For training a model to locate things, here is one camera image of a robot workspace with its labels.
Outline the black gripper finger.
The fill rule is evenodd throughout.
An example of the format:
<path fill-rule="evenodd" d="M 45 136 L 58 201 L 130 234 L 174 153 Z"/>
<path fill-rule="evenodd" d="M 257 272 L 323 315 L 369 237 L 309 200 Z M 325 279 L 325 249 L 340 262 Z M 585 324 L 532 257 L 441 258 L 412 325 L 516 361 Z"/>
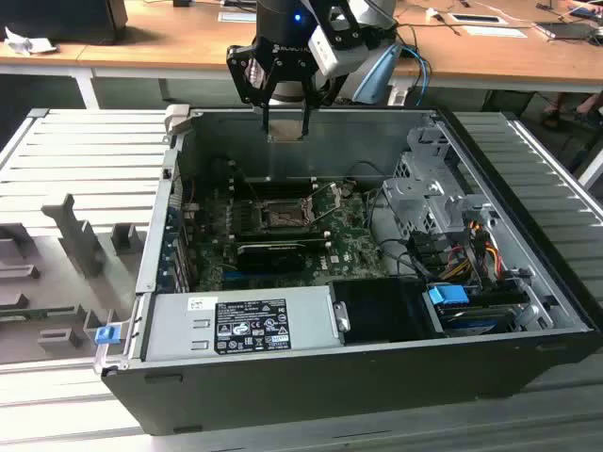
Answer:
<path fill-rule="evenodd" d="M 339 94 L 340 90 L 343 88 L 343 85 L 347 79 L 348 76 L 346 74 L 328 79 L 326 84 L 321 89 L 316 88 L 315 82 L 311 77 L 305 77 L 302 79 L 301 87 L 304 95 L 304 110 L 301 135 L 303 137 L 307 136 L 309 133 L 309 124 L 312 111 L 323 106 L 331 105 Z"/>
<path fill-rule="evenodd" d="M 278 84 L 278 58 L 267 44 L 232 45 L 226 63 L 243 104 L 261 109 L 262 130 L 269 133 L 269 101 Z"/>

